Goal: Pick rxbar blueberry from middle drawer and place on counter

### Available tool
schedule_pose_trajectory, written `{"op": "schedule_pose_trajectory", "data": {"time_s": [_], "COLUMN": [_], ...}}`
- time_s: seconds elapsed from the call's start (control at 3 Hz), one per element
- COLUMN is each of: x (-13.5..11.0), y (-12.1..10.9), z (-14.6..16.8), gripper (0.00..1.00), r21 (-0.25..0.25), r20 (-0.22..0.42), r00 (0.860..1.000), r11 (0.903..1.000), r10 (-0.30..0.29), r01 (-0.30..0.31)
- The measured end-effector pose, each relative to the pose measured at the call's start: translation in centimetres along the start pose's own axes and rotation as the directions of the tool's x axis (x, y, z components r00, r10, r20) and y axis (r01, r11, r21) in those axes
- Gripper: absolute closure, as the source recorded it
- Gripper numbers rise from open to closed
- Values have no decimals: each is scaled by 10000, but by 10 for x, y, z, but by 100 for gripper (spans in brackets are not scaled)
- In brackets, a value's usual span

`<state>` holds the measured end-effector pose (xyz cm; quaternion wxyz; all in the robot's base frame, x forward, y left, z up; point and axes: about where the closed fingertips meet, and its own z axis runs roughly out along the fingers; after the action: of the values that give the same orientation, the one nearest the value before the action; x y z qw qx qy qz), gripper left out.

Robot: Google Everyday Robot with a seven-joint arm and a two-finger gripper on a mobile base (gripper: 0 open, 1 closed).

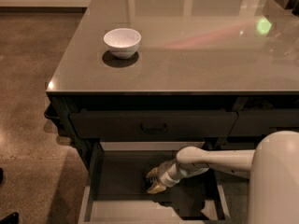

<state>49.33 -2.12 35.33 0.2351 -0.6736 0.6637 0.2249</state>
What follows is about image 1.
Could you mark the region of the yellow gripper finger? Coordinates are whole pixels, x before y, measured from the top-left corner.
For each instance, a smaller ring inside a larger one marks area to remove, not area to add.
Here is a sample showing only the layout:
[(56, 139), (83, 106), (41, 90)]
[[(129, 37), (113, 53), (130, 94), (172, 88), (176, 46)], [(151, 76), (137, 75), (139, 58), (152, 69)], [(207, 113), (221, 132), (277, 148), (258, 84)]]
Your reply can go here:
[(166, 190), (166, 187), (161, 185), (159, 182), (154, 182), (148, 189), (148, 194), (157, 194)]
[(149, 171), (146, 175), (146, 178), (154, 178), (158, 176), (159, 168), (155, 167), (151, 171)]

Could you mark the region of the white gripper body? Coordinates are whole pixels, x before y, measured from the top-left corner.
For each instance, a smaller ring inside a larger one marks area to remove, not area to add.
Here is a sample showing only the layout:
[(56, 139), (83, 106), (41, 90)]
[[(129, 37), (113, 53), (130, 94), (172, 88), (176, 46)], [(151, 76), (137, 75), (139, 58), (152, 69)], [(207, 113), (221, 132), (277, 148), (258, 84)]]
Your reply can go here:
[(158, 166), (158, 181), (167, 188), (174, 187), (181, 177), (178, 175), (177, 163), (175, 160), (165, 161)]

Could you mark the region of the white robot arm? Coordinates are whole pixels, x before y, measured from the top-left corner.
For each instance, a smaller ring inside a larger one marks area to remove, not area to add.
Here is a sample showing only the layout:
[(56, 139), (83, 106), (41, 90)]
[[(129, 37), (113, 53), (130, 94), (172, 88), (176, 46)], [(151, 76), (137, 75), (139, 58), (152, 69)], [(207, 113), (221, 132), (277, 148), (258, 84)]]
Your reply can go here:
[(146, 175), (156, 194), (209, 169), (249, 179), (248, 224), (299, 224), (299, 133), (267, 135), (250, 150), (184, 147)]

